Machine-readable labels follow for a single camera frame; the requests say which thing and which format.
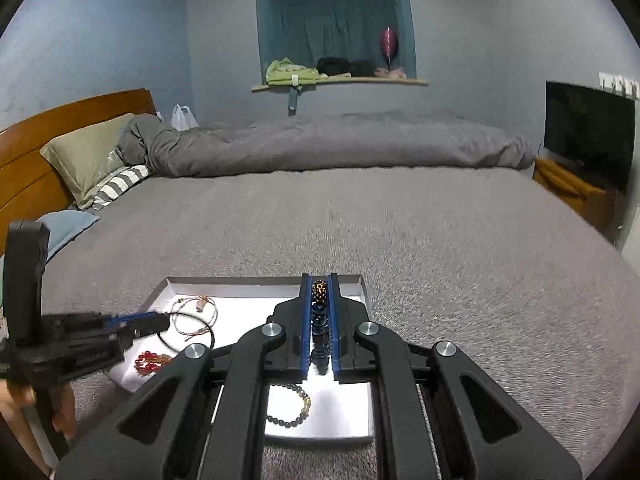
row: blue-gray wall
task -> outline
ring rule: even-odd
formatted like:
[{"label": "blue-gray wall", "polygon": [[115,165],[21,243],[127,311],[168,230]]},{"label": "blue-gray wall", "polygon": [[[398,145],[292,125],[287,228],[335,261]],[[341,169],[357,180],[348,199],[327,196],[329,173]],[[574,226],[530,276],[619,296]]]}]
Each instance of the blue-gray wall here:
[{"label": "blue-gray wall", "polygon": [[0,38],[0,130],[131,88],[192,104],[186,0],[25,0]]},{"label": "blue-gray wall", "polygon": [[[432,85],[344,84],[303,93],[298,113],[447,107],[492,124],[492,0],[411,0],[418,78]],[[251,94],[260,84],[255,0],[187,0],[196,118],[243,122],[287,115],[282,92]]]},{"label": "blue-gray wall", "polygon": [[598,73],[640,80],[640,48],[611,0],[497,0],[497,117],[537,148],[545,132],[545,82],[598,86]]}]

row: striped pillow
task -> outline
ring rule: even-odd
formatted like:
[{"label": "striped pillow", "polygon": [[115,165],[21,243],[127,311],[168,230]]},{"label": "striped pillow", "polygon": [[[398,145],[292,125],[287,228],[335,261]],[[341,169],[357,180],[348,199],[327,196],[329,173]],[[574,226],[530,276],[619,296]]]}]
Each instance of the striped pillow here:
[{"label": "striped pillow", "polygon": [[107,182],[100,188],[94,198],[93,209],[102,209],[123,195],[127,189],[135,186],[141,180],[149,176],[149,168],[146,166],[131,166],[121,168],[110,176]]}]

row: gray comforter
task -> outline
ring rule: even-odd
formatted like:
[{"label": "gray comforter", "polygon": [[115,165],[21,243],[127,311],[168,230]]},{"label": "gray comforter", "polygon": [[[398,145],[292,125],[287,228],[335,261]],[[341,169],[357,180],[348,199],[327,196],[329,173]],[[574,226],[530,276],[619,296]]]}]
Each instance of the gray comforter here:
[{"label": "gray comforter", "polygon": [[167,176],[222,176],[270,171],[456,166],[521,170],[529,143],[503,130],[438,112],[293,117],[177,132],[153,115],[123,128],[118,154]]},{"label": "gray comforter", "polygon": [[[416,344],[455,341],[585,474],[640,400],[640,278],[517,171],[151,178],[100,215],[47,265],[46,312],[133,312],[165,276],[361,273],[376,321]],[[101,374],[74,387],[84,430],[127,395]],[[372,447],[270,446],[263,478],[375,469]]]}]

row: white plastic bag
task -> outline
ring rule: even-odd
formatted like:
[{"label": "white plastic bag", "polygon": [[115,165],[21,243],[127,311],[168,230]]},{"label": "white plastic bag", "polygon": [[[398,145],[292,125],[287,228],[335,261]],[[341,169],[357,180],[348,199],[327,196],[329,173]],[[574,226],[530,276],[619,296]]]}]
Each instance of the white plastic bag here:
[{"label": "white plastic bag", "polygon": [[179,132],[189,128],[197,128],[198,123],[188,106],[175,105],[174,114],[171,117],[171,126]]}]

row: window sill shelf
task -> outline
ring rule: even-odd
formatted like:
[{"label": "window sill shelf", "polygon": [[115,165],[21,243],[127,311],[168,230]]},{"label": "window sill shelf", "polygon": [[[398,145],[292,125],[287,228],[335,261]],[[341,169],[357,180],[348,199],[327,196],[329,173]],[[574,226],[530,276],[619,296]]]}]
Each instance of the window sill shelf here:
[{"label": "window sill shelf", "polygon": [[[326,79],[319,79],[316,81],[316,85],[326,84],[341,84],[341,83],[391,83],[398,85],[420,85],[428,86],[429,82],[425,79],[392,79],[389,77],[330,77]],[[251,88],[251,92],[261,92],[263,90],[271,90],[274,88],[287,88],[288,85],[258,85]]]}]

